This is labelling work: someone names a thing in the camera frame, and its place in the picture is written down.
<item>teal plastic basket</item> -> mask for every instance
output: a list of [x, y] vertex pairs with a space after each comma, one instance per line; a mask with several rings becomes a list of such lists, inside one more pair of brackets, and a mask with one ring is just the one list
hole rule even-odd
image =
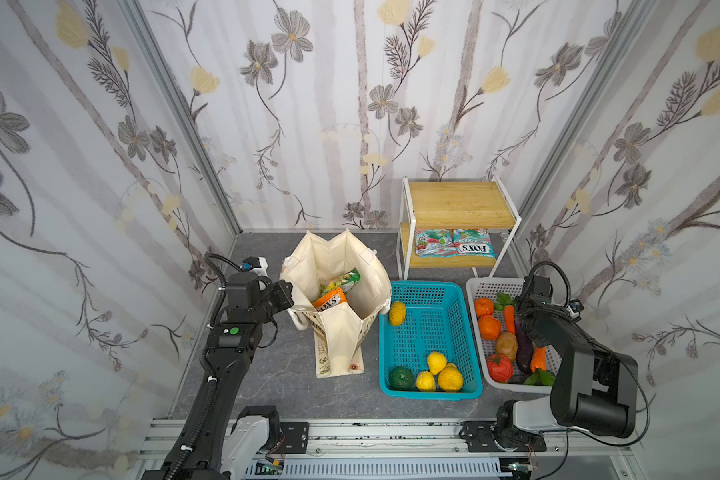
[[[378, 382], [384, 393], [403, 398], [463, 400], [483, 392], [480, 363], [472, 340], [464, 293], [455, 283], [401, 280], [392, 282], [392, 301], [405, 304], [405, 321], [389, 324], [389, 315], [379, 321]], [[464, 377], [458, 393], [392, 390], [389, 373], [397, 367], [410, 369], [414, 376], [427, 370], [427, 356], [442, 353], [455, 363]]]

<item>wallpaper panel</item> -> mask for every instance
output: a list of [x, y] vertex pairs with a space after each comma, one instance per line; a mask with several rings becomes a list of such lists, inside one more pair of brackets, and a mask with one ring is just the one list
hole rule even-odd
[[520, 238], [640, 364], [650, 477], [720, 476], [720, 0], [658, 3]]
[[0, 2], [0, 478], [122, 478], [232, 238], [113, 2]]
[[402, 178], [519, 204], [628, 2], [141, 0], [244, 228], [392, 228]]

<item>wooden shelf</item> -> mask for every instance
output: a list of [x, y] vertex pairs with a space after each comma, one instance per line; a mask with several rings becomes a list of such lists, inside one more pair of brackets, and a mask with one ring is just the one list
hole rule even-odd
[[[515, 218], [496, 182], [411, 182], [411, 200], [416, 228], [487, 228], [511, 229]], [[454, 259], [418, 258], [418, 261]], [[444, 266], [462, 266], [458, 262]]]
[[[408, 236], [411, 234], [410, 224], [400, 224], [400, 235], [403, 242], [403, 252], [408, 251]], [[493, 267], [496, 259], [492, 256], [455, 255], [455, 256], [419, 256], [415, 248], [411, 252], [410, 268], [469, 268], [472, 266]]]

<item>snack package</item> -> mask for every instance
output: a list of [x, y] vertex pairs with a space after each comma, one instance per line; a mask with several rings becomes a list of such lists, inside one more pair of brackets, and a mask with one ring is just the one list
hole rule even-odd
[[346, 303], [346, 302], [347, 302], [347, 297], [344, 296], [344, 292], [339, 287], [339, 288], [336, 288], [335, 290], [328, 292], [325, 295], [321, 296], [312, 305], [315, 307], [317, 312], [323, 312], [324, 310], [327, 310], [327, 309], [331, 308], [332, 306], [336, 306], [339, 303]]
[[360, 272], [358, 272], [358, 269], [353, 268], [351, 272], [347, 272], [339, 278], [331, 280], [330, 283], [321, 288], [320, 295], [323, 296], [328, 292], [333, 292], [337, 288], [341, 288], [344, 293], [349, 293], [349, 291], [355, 286], [355, 283], [359, 281]]
[[454, 230], [454, 246], [459, 255], [483, 255], [494, 256], [494, 248], [490, 244], [488, 230]]
[[451, 231], [416, 230], [414, 232], [414, 245], [418, 256], [452, 256], [456, 255]]

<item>white plastic basket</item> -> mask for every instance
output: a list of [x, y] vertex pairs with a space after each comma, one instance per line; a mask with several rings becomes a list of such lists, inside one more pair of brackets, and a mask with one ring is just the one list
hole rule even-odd
[[[478, 358], [480, 359], [480, 368], [483, 370], [485, 381], [496, 387], [497, 389], [512, 390], [513, 392], [539, 393], [541, 395], [549, 395], [552, 387], [536, 386], [536, 385], [519, 385], [517, 383], [499, 383], [490, 378], [488, 374], [488, 364], [486, 359], [493, 355], [495, 350], [495, 341], [483, 340], [480, 338], [480, 328], [478, 327], [478, 317], [474, 312], [474, 301], [478, 298], [489, 298], [496, 301], [496, 295], [500, 292], [507, 293], [509, 296], [515, 297], [520, 294], [523, 289], [523, 279], [521, 278], [470, 278], [467, 280], [467, 301], [469, 303], [469, 311], [472, 317], [472, 329], [474, 330], [474, 338], [478, 344]], [[498, 310], [493, 316], [501, 322], [501, 330], [507, 331], [507, 324], [504, 321], [504, 314]], [[513, 362], [516, 375], [518, 365]], [[560, 355], [552, 347], [547, 346], [547, 370], [557, 375], [557, 369], [560, 368]]]

